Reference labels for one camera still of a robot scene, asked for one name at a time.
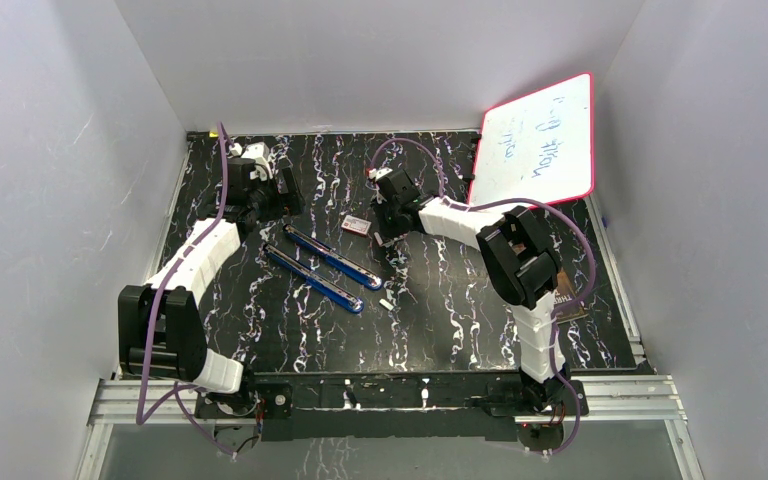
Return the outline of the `blue stapler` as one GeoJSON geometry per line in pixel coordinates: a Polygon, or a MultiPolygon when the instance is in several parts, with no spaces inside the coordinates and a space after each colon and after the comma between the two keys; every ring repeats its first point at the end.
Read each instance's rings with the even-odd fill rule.
{"type": "Polygon", "coordinates": [[[266,243],[262,247],[262,252],[278,265],[303,278],[308,285],[348,312],[358,314],[364,309],[365,304],[361,298],[325,279],[310,267],[285,254],[276,246],[266,243]]]}
{"type": "Polygon", "coordinates": [[[335,249],[322,241],[303,233],[289,224],[284,224],[282,230],[294,243],[307,249],[314,255],[319,256],[328,265],[343,272],[365,288],[377,291],[383,287],[383,281],[380,276],[373,273],[370,269],[338,253],[335,249]]]}

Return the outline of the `red white staple box sleeve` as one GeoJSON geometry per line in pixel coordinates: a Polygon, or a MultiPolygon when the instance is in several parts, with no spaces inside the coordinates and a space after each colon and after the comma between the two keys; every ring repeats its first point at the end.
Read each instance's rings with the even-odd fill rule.
{"type": "Polygon", "coordinates": [[[372,222],[353,215],[346,215],[341,223],[341,228],[347,232],[366,237],[372,228],[372,222]]]}

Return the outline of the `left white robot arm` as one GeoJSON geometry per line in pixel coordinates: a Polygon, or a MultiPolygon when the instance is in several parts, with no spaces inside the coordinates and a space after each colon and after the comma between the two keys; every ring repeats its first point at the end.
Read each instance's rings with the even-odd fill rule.
{"type": "Polygon", "coordinates": [[[208,347],[199,302],[222,265],[263,223],[303,211],[291,168],[271,171],[261,158],[233,158],[224,206],[193,226],[185,243],[143,285],[118,297],[119,360],[130,375],[176,379],[220,394],[235,416],[254,411],[257,387],[243,379],[241,362],[208,347]]]}

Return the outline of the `small white staple strip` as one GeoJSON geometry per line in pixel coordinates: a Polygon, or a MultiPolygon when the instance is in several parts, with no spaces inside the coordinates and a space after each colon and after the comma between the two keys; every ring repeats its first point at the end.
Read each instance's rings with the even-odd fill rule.
{"type": "Polygon", "coordinates": [[[379,304],[386,308],[388,311],[393,311],[395,309],[395,306],[385,299],[380,299],[379,304]]]}

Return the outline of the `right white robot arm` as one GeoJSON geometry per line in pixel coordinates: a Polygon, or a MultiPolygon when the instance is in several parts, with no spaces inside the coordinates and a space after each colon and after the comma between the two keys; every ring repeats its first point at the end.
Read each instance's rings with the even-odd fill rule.
{"type": "Polygon", "coordinates": [[[528,208],[502,213],[423,193],[404,170],[371,169],[372,209],[380,235],[395,240],[419,232],[457,241],[480,252],[491,285],[510,305],[521,347],[519,370],[528,381],[525,405],[550,413],[563,399],[554,379],[565,358],[552,341],[559,255],[528,208]]]}

